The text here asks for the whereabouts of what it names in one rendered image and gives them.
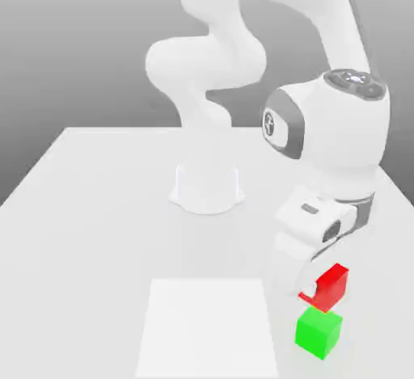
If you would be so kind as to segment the small green cube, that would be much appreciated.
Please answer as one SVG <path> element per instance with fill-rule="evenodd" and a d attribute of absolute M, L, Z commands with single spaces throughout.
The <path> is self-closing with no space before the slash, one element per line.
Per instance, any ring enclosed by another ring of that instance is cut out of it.
<path fill-rule="evenodd" d="M 343 318 L 308 307 L 296 324 L 294 342 L 317 358 L 324 360 L 335 347 L 341 332 Z"/>

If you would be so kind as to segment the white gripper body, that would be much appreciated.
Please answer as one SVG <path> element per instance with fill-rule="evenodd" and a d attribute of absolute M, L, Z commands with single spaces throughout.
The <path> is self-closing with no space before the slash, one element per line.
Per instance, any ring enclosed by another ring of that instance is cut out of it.
<path fill-rule="evenodd" d="M 277 210 L 276 220 L 277 282 L 287 293 L 295 293 L 305 266 L 337 235 L 335 205 L 317 192 L 296 188 Z"/>

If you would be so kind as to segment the small red cube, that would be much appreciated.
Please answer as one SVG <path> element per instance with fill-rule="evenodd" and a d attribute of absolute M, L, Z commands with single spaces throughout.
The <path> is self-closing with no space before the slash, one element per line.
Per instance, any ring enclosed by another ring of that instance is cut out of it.
<path fill-rule="evenodd" d="M 316 290 L 312 297 L 304 292 L 300 292 L 298 297 L 327 313 L 344 296 L 348 275 L 349 270 L 336 263 L 316 280 Z"/>

